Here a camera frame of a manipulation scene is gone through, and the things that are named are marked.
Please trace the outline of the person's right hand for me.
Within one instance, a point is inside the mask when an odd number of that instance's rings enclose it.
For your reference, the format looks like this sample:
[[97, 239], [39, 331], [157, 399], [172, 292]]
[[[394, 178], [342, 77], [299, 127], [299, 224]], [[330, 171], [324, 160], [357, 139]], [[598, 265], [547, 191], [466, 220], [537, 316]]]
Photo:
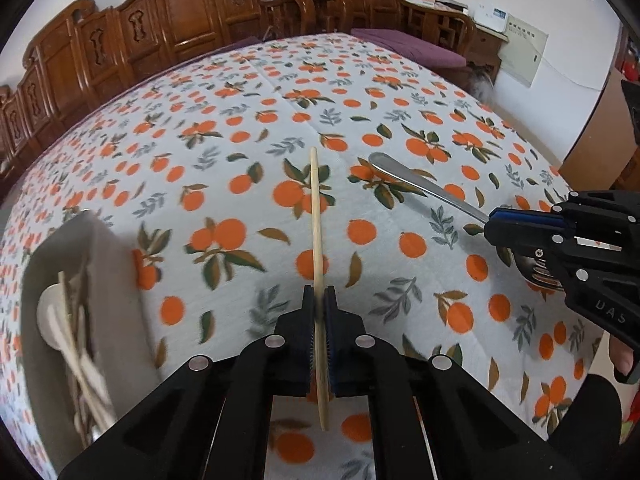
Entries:
[[613, 335], [608, 340], [608, 355], [620, 374], [627, 376], [634, 369], [634, 350]]

